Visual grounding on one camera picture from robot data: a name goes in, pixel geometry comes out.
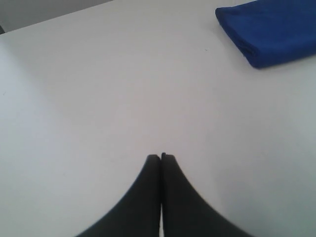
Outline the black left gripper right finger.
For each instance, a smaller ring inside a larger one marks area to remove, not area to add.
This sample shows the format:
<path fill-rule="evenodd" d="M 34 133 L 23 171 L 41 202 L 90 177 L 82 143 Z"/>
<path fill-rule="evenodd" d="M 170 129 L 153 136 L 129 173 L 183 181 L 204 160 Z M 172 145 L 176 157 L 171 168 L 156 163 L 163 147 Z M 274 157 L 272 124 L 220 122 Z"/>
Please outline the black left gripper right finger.
<path fill-rule="evenodd" d="M 193 188 L 175 156 L 161 155 L 161 204 L 166 237 L 248 237 Z"/>

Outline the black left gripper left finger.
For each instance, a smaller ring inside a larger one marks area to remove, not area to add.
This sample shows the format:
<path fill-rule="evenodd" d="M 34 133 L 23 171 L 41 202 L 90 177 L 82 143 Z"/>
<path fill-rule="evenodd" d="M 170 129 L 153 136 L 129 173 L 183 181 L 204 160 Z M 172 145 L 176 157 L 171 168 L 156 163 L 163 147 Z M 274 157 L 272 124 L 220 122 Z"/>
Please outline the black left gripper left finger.
<path fill-rule="evenodd" d="M 79 236 L 158 237 L 160 212 L 160 158 L 149 155 L 120 201 Z"/>

